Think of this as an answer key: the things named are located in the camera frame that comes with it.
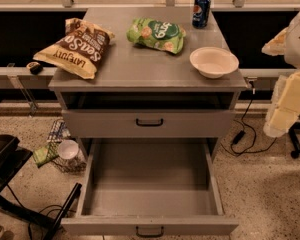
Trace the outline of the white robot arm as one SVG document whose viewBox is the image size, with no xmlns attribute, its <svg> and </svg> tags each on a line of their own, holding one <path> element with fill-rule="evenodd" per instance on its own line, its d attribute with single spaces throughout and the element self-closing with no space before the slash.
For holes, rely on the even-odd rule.
<svg viewBox="0 0 300 240">
<path fill-rule="evenodd" d="M 300 11 L 288 27 L 263 46 L 262 52 L 283 55 L 285 62 L 296 68 L 288 77 L 280 75 L 274 86 L 263 130 L 276 138 L 287 133 L 300 116 Z"/>
</svg>

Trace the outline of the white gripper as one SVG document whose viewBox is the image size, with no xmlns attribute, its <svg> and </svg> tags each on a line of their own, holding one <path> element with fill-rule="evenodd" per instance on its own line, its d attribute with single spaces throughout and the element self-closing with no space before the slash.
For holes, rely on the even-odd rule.
<svg viewBox="0 0 300 240">
<path fill-rule="evenodd" d="M 287 29 L 281 30 L 267 42 L 261 52 L 270 56 L 283 55 Z M 280 76 L 274 86 L 268 109 L 264 133 L 272 138 L 287 133 L 300 116 L 300 70 L 290 76 Z"/>
</svg>

